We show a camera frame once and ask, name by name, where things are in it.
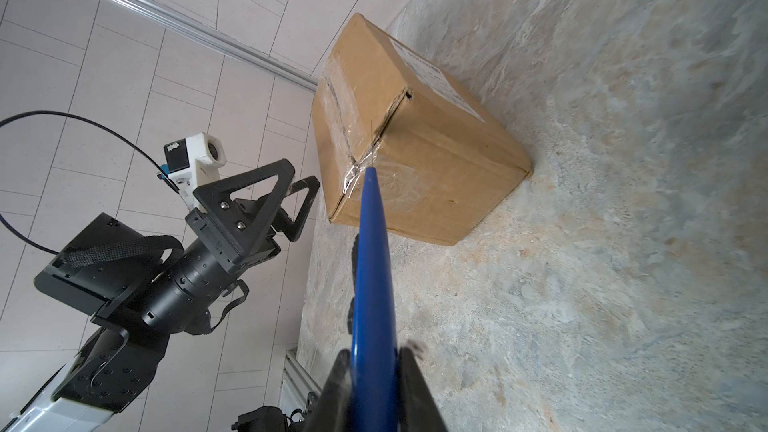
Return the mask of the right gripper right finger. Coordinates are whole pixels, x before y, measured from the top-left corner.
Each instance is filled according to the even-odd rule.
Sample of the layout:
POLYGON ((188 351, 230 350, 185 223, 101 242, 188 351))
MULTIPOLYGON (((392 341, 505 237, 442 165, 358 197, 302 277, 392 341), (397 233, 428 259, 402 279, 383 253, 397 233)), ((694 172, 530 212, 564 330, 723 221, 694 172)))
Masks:
POLYGON ((447 432, 446 424, 419 369, 413 351, 402 347, 397 357, 398 423, 404 432, 447 432))

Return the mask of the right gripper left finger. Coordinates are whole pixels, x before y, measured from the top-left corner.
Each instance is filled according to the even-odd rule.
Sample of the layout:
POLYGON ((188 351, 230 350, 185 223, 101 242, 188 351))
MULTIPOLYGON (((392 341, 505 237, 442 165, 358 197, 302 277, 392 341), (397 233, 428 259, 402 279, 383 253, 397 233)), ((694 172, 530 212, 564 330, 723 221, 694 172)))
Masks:
POLYGON ((350 351, 342 349, 336 356, 318 402, 305 421, 305 432, 345 432, 349 428, 352 395, 350 351))

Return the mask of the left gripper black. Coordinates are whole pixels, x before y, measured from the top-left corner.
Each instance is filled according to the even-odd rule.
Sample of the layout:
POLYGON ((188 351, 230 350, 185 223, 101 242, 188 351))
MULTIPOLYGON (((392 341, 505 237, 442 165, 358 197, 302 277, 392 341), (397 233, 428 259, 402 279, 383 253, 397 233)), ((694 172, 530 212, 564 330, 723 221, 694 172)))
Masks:
POLYGON ((197 239, 137 300, 137 311, 152 330, 208 335, 221 324, 210 312, 216 300, 236 288, 242 291, 222 317, 246 300, 249 289, 241 276, 281 252, 277 233, 297 242, 310 215, 320 181, 308 176, 292 184, 294 174, 291 162, 281 159, 195 189, 199 206, 191 212, 191 229, 197 239), (272 189, 256 200, 232 196, 272 178, 276 180, 272 189), (303 202, 290 216, 282 202, 302 191, 303 202))

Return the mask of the blue utility knife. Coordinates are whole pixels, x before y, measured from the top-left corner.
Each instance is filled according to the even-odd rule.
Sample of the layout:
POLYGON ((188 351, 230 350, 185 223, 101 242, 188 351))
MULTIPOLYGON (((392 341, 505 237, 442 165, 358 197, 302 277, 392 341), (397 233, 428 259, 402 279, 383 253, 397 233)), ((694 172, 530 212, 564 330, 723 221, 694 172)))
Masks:
POLYGON ((396 431, 397 340, 388 233, 377 171, 365 170, 350 376, 354 431, 396 431))

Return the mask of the brown cardboard express box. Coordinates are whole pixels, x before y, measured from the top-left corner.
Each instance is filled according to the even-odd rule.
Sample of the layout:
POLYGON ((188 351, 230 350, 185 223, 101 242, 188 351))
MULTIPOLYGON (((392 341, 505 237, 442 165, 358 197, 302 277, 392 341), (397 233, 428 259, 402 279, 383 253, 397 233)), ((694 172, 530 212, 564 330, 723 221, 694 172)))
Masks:
POLYGON ((329 54, 312 103, 325 210, 355 226, 377 172, 390 232, 452 246, 530 173, 523 147, 472 94, 361 14, 329 54))

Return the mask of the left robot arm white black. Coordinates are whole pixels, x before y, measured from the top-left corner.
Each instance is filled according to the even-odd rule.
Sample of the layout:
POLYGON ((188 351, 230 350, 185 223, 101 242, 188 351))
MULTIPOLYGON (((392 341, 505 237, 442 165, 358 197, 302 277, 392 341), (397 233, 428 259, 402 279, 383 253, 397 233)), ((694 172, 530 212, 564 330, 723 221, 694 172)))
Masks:
POLYGON ((95 333, 9 422, 11 431, 93 431, 152 382, 170 337, 208 335, 220 298, 241 305, 244 273, 300 238, 320 184, 287 160, 198 187, 195 241, 144 236, 101 214, 36 276, 38 291, 85 313, 95 333))

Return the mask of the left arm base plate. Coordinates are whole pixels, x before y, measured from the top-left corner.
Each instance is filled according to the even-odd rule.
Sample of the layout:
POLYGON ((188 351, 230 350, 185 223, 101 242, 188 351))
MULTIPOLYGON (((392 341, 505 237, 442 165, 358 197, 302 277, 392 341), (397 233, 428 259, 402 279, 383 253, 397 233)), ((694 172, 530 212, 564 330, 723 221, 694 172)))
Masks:
POLYGON ((237 432, 301 432, 304 428, 303 421, 293 421, 275 406, 262 406, 239 415, 231 425, 231 430, 237 432))

